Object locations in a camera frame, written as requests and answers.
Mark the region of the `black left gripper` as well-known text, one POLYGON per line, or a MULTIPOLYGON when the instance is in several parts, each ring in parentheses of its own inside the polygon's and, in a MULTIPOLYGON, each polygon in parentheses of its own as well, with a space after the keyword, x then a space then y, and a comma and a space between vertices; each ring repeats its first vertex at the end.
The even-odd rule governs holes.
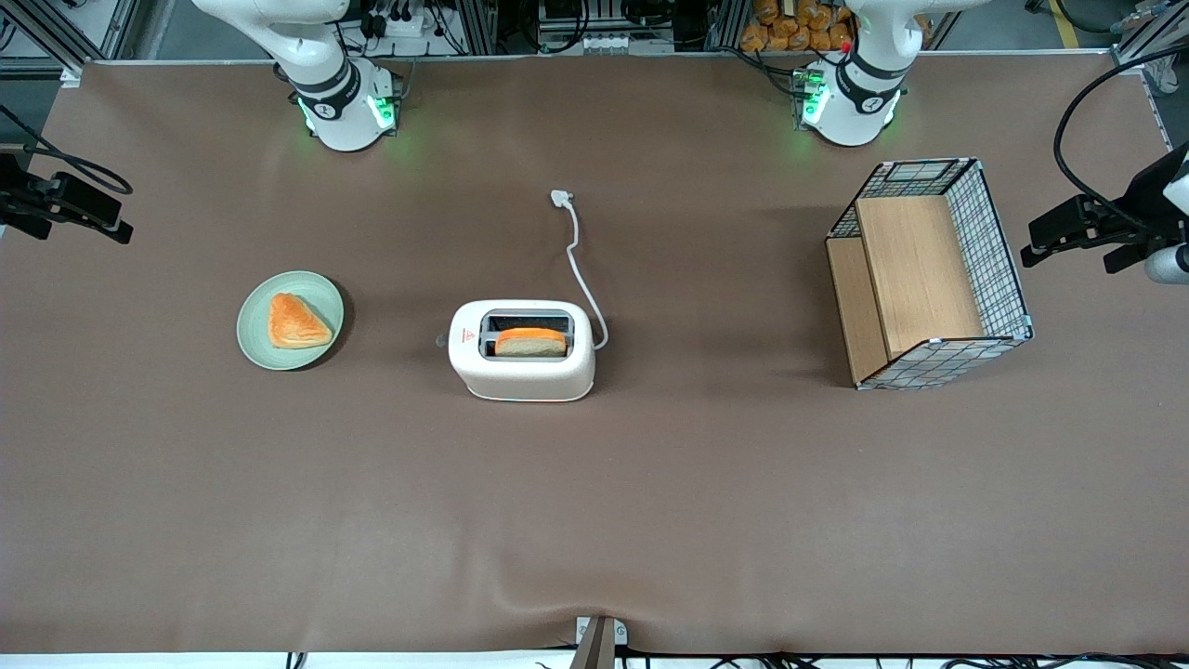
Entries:
MULTIPOLYGON (((1141 221, 1150 234, 1170 245, 1185 242, 1188 223, 1188 143, 1165 153, 1138 171, 1130 187, 1116 198, 1127 215, 1141 221)), ((1089 250, 1116 242, 1116 221, 1092 196, 1071 196, 1067 202, 1028 223, 1028 245, 1023 247, 1023 267, 1067 250, 1089 250)), ((1147 244, 1124 244, 1105 254, 1105 271, 1116 274, 1149 258, 1147 244)))

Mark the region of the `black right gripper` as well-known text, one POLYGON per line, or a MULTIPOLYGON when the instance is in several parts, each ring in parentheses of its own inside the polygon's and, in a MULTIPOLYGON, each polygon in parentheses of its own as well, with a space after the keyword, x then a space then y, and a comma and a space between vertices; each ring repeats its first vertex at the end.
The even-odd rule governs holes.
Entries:
POLYGON ((133 232, 122 220, 122 203, 97 187, 59 171, 51 179, 27 173, 11 153, 1 153, 1 223, 13 226, 34 240, 45 241, 52 231, 48 220, 51 193, 55 223, 73 223, 96 231, 118 244, 128 244, 133 232))

